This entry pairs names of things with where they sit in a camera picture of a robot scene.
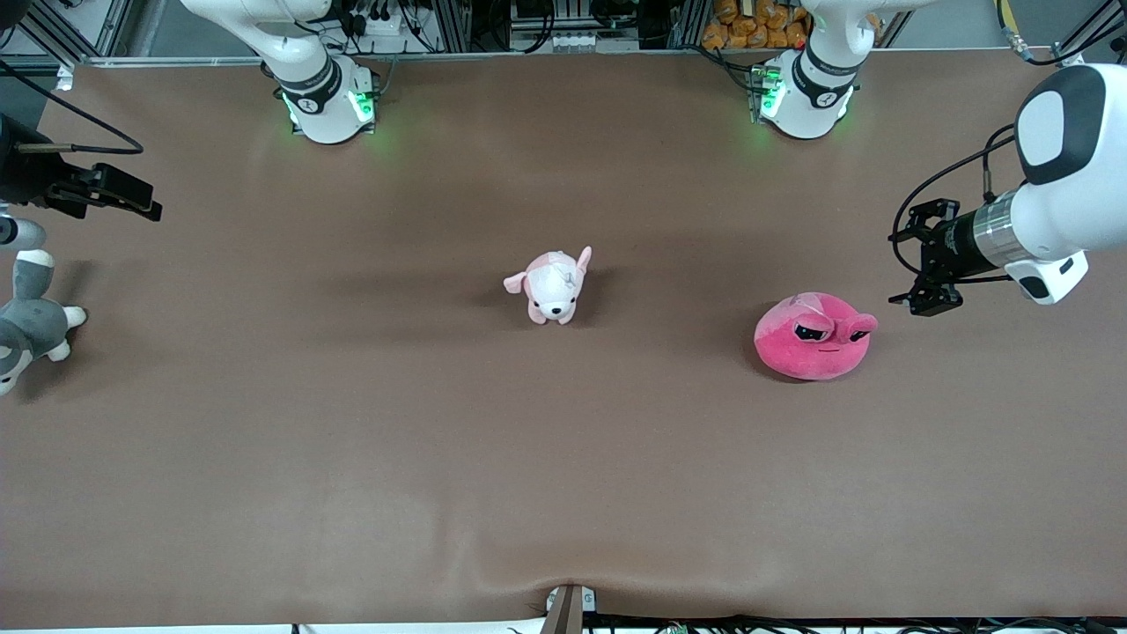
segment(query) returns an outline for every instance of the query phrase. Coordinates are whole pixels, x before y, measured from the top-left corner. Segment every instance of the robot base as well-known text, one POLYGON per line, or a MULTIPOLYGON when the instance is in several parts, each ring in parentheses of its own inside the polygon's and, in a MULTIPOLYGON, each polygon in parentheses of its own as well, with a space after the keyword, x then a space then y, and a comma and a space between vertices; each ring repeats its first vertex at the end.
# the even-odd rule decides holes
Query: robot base
POLYGON ((343 143, 357 133, 375 130, 375 110, 379 104, 379 75, 345 56, 332 57, 340 65, 340 89, 325 104, 319 114, 308 114, 293 107, 290 109, 293 133, 318 143, 343 143))
POLYGON ((817 108, 810 104, 809 97, 802 93, 795 83, 791 69, 799 51, 787 51, 778 57, 764 62, 767 66, 779 69, 779 82, 781 88, 774 100, 767 105, 763 101, 760 107, 760 118, 770 120, 780 132, 796 139, 817 139, 824 136, 837 119, 845 116, 845 107, 850 97, 853 96, 853 88, 834 106, 828 108, 817 108))

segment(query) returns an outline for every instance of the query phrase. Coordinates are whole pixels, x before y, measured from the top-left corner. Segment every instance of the plush face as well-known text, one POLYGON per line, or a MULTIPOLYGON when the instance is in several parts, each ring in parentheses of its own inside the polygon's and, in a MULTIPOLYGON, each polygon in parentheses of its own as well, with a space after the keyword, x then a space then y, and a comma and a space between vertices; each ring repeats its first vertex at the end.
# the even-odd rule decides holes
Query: plush face
POLYGON ((763 315, 755 327, 755 350, 777 373, 824 382, 857 368, 876 330, 876 316, 834 295, 800 293, 763 315))
POLYGON ((32 352, 0 346, 0 396, 16 387, 20 373, 32 365, 32 352))
POLYGON ((545 320, 566 320, 583 288, 583 271, 575 266, 551 264, 529 273, 525 283, 533 305, 545 320))

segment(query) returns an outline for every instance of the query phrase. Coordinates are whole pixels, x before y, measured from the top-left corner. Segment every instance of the black cable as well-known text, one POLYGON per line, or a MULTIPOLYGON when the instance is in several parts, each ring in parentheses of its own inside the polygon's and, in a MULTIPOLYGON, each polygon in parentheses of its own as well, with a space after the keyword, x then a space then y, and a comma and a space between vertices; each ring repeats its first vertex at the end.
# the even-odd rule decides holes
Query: black cable
POLYGON ((638 26, 638 17, 627 19, 614 19, 610 14, 602 11, 609 5, 609 0, 592 0, 591 2, 591 17, 595 19, 603 28, 632 28, 638 26))
MULTIPOLYGON (((1002 2, 1001 2, 1001 0, 999 0, 999 1, 995 2, 995 9, 996 9, 995 15, 997 17, 999 27, 1002 28, 1002 29, 1005 29, 1006 28, 1006 26, 1005 26, 1005 17, 1002 15, 1002 2)), ((1108 19, 1103 20, 1103 24, 1100 25, 1100 28, 1102 29, 1103 27, 1106 27, 1108 25, 1108 23, 1110 23, 1115 18, 1116 18, 1116 14, 1112 14, 1110 17, 1108 17, 1108 19)), ((1089 21, 1089 23, 1085 23, 1084 25, 1082 25, 1079 29, 1076 29, 1075 34, 1079 34, 1089 24, 1091 24, 1091 23, 1089 21)), ((1120 20, 1120 21, 1116 23, 1115 25, 1112 25, 1110 28, 1108 28, 1106 30, 1102 30, 1102 32, 1099 32, 1099 33, 1095 33, 1095 34, 1089 36, 1088 39, 1085 39, 1079 46, 1076 46, 1075 48, 1073 48, 1071 52, 1064 53, 1064 54, 1058 55, 1056 57, 1051 57, 1051 59, 1048 59, 1048 60, 1036 60, 1036 59, 1026 59, 1026 57, 1021 57, 1021 59, 1024 60, 1026 63, 1032 64, 1035 66, 1054 65, 1054 64, 1061 63, 1061 62, 1063 62, 1065 60, 1068 60, 1068 59, 1071 59, 1071 57, 1073 57, 1075 55, 1079 55, 1080 53, 1083 53, 1088 48, 1091 48, 1093 45, 1095 45, 1097 43, 1099 43, 1100 39, 1103 39, 1104 37, 1111 35, 1112 33, 1115 33, 1116 30, 1118 30, 1122 26, 1124 26, 1124 21, 1120 20)), ((1073 36, 1070 36, 1068 42, 1072 42, 1073 39, 1075 39, 1075 34, 1073 36)))
MULTIPOLYGON (((516 51, 516 50, 509 47, 502 39, 500 34, 497 33, 497 26, 498 25, 494 20, 494 16, 497 15, 497 12, 498 12, 497 9, 500 6, 502 6, 502 0, 491 0, 489 2, 489 11, 486 15, 486 23, 489 25, 489 34, 492 35, 494 42, 497 43, 497 46, 499 46, 502 51, 506 51, 506 52, 509 52, 509 53, 524 53, 524 54, 535 53, 544 44, 547 44, 549 39, 551 39, 552 30, 556 28, 556 9, 554 9, 554 6, 552 7, 552 9, 547 15, 544 15, 543 26, 540 27, 540 34, 536 36, 536 41, 532 43, 532 46, 529 46, 527 48, 525 48, 523 51, 516 51)), ((511 20, 512 20, 511 16, 505 16, 504 14, 500 16, 500 24, 505 24, 506 21, 511 21, 511 20)))
POLYGON ((1008 627, 1018 627, 1019 625, 1040 625, 1045 629, 1056 629, 1057 632, 1063 632, 1064 634, 1076 634, 1077 629, 1074 625, 1065 625, 1058 620, 1053 620, 1051 618, 1040 618, 1040 617, 1029 617, 1019 618, 1012 620, 1004 625, 999 625, 997 627, 991 627, 982 631, 982 634, 995 634, 1008 627))
MULTIPOLYGON (((900 220, 904 217, 904 212, 907 211, 908 205, 912 204, 912 200, 914 200, 915 197, 919 196, 921 191, 923 191, 929 186, 931 186, 932 182, 934 182, 935 180, 939 180, 940 178, 947 176, 948 173, 955 171, 956 169, 959 169, 960 167, 962 167, 965 164, 969 164, 969 163, 974 162, 975 160, 982 158, 983 155, 988 154, 988 153, 993 152, 994 150, 996 150, 999 148, 1002 148, 1002 146, 1005 146, 1005 145, 1012 143, 1012 142, 1013 142, 1013 136, 1011 135, 1011 136, 1006 136, 1005 139, 1003 139, 1002 141, 999 141, 997 143, 993 144, 993 145, 987 145, 985 149, 982 149, 982 150, 979 150, 979 151, 970 154, 969 157, 967 157, 967 158, 965 158, 965 159, 962 159, 962 160, 960 160, 960 161, 958 161, 956 163, 952 163, 952 164, 949 164, 949 166, 944 167, 943 169, 939 170, 939 172, 937 172, 934 176, 932 176, 931 178, 928 178, 926 180, 924 180, 923 182, 921 182, 920 186, 917 186, 915 189, 912 189, 912 193, 908 194, 908 197, 904 198, 904 203, 900 204, 900 208, 898 208, 896 211, 896 216, 893 218, 893 233, 891 234, 896 235, 897 233, 899 233, 899 231, 900 231, 900 220)), ((912 266, 911 264, 908 264, 908 260, 904 259, 904 256, 900 255, 900 244, 899 244, 899 242, 897 242, 895 239, 891 240, 891 242, 893 242, 893 255, 896 256, 896 260, 899 261, 902 266, 904 266, 908 270, 915 273, 916 275, 922 275, 923 274, 922 270, 920 270, 915 266, 912 266)))
POLYGON ((1089 27, 1089 25, 1091 25, 1093 21, 1095 21, 1095 16, 1098 16, 1098 15, 1102 14, 1103 11, 1106 11, 1108 9, 1108 7, 1110 7, 1111 3, 1115 2, 1115 1, 1116 0, 1104 0, 1103 5, 1099 9, 1092 11, 1092 15, 1088 16, 1088 19, 1084 20, 1084 24, 1077 26, 1076 30, 1072 32, 1072 35, 1070 35, 1068 38, 1065 39, 1063 44, 1061 44, 1061 48, 1065 48, 1066 46, 1068 46, 1070 44, 1072 44, 1072 41, 1076 39, 1076 37, 1080 35, 1080 32, 1084 30, 1085 28, 1089 27))
POLYGON ((708 48, 706 48, 703 46, 699 46, 696 44, 683 44, 683 45, 677 46, 677 47, 678 48, 685 48, 687 51, 696 51, 701 55, 704 55, 704 59, 707 59, 708 61, 712 62, 713 64, 719 65, 725 71, 727 71, 728 77, 731 78, 731 81, 734 81, 736 83, 736 86, 739 86, 744 91, 746 91, 746 92, 762 92, 762 90, 758 90, 758 89, 756 89, 756 88, 754 88, 752 86, 748 86, 747 83, 744 83, 744 81, 736 74, 737 72, 739 72, 739 73, 751 72, 752 66, 743 65, 743 64, 737 64, 737 63, 729 62, 728 60, 725 60, 724 55, 720 53, 719 50, 715 51, 716 54, 713 55, 713 52, 710 52, 708 48))
MULTIPOLYGON (((1010 130, 1013 130, 1012 123, 1003 125, 1002 127, 995 130, 994 133, 990 135, 990 139, 986 140, 986 145, 983 149, 991 146, 999 136, 1001 136, 1005 132, 1009 132, 1010 130)), ((997 196, 994 195, 992 182, 993 181, 991 179, 991 172, 990 172, 990 152, 987 152, 983 154, 983 200, 987 203, 992 203, 995 199, 997 199, 997 196)))
MULTIPOLYGON (((356 53, 355 54, 360 55, 361 54, 361 52, 360 52, 360 41, 356 38, 356 34, 353 33, 352 24, 346 24, 345 23, 345 16, 349 17, 349 23, 350 23, 350 16, 352 16, 352 14, 350 12, 345 12, 344 15, 341 15, 340 9, 337 8, 337 3, 336 2, 332 2, 331 7, 332 7, 332 15, 336 16, 337 20, 340 23, 340 30, 345 34, 345 42, 346 43, 352 43, 352 45, 356 47, 356 53)), ((346 55, 348 54, 348 46, 347 46, 347 44, 345 44, 345 48, 344 48, 343 52, 346 55)))
POLYGON ((427 52, 437 53, 438 48, 432 45, 431 41, 424 36, 425 35, 423 33, 424 25, 419 20, 418 7, 417 6, 415 7, 412 15, 408 15, 407 0, 398 0, 398 2, 399 2, 399 12, 403 15, 403 20, 407 21, 407 30, 409 30, 410 34, 415 36, 415 39, 417 39, 418 43, 421 44, 423 47, 427 50, 427 52))
POLYGON ((144 146, 142 146, 141 143, 137 143, 135 140, 133 140, 133 137, 130 136, 128 134, 122 132, 121 130, 114 127, 113 125, 109 125, 105 120, 101 120, 100 118, 98 118, 98 117, 96 117, 96 116, 94 116, 91 114, 87 114, 86 111, 83 111, 79 107, 70 105, 69 102, 64 101, 63 99, 56 97, 50 90, 47 90, 45 88, 41 88, 38 83, 36 83, 36 82, 32 81, 30 79, 24 77, 24 73, 21 73, 18 70, 11 68, 8 64, 8 62, 6 62, 3 60, 0 60, 0 69, 3 69, 5 71, 8 72, 8 74, 11 74, 16 79, 18 79, 19 82, 23 83, 24 86, 27 86, 28 88, 30 88, 32 90, 35 90, 39 95, 43 95, 44 97, 51 99, 52 101, 59 104, 60 106, 62 106, 62 107, 69 109, 70 111, 74 113, 74 114, 77 114, 79 116, 81 116, 82 118, 89 120, 90 123, 97 125, 98 127, 101 127, 106 132, 109 132, 114 136, 117 136, 122 141, 125 141, 130 145, 132 145, 131 148, 103 148, 100 145, 76 145, 76 144, 71 144, 70 145, 70 151, 72 151, 72 152, 90 152, 90 153, 95 153, 95 154, 140 154, 141 152, 144 151, 144 146))
POLYGON ((320 37, 321 35, 325 35, 325 29, 323 28, 321 30, 313 30, 312 28, 310 28, 310 27, 301 24, 298 20, 293 20, 293 26, 295 26, 295 27, 304 30, 305 33, 312 33, 313 35, 316 35, 318 37, 320 37))

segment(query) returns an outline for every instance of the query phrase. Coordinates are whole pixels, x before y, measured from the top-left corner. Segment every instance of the gray plush toy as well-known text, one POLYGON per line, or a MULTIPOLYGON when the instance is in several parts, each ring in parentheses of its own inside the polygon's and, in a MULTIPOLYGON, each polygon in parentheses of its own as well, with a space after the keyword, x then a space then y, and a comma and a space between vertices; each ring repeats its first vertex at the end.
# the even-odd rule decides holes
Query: gray plush toy
POLYGON ((45 250, 21 250, 16 255, 11 271, 14 296, 0 307, 0 396, 11 392, 32 361, 41 357, 66 359, 66 331, 86 322, 86 310, 43 298, 54 271, 55 260, 45 250))

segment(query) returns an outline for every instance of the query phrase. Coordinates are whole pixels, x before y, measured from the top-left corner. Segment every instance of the brown table surface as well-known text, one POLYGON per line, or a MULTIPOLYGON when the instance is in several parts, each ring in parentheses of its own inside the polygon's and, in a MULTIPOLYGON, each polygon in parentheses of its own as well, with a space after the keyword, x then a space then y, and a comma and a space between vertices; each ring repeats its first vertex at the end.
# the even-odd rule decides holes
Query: brown table surface
POLYGON ((256 68, 81 69, 166 220, 27 212, 90 322, 0 405, 0 623, 524 618, 565 581, 655 616, 1127 611, 1127 253, 1053 307, 886 303, 903 197, 1042 74, 877 54, 797 142, 695 56, 405 63, 374 135, 318 146, 256 68), (502 278, 587 243, 576 321, 534 327, 502 278), (808 289, 881 321, 843 381, 747 359, 808 289))

